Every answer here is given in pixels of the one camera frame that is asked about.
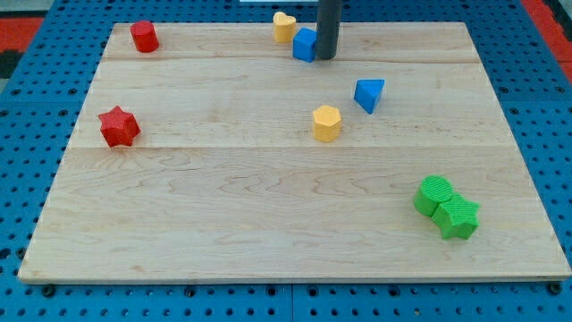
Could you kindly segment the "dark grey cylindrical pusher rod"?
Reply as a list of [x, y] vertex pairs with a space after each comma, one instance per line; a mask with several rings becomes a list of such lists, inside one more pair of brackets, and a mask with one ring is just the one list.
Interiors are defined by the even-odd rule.
[[316, 56], [333, 59], [337, 54], [342, 0], [319, 0], [316, 16]]

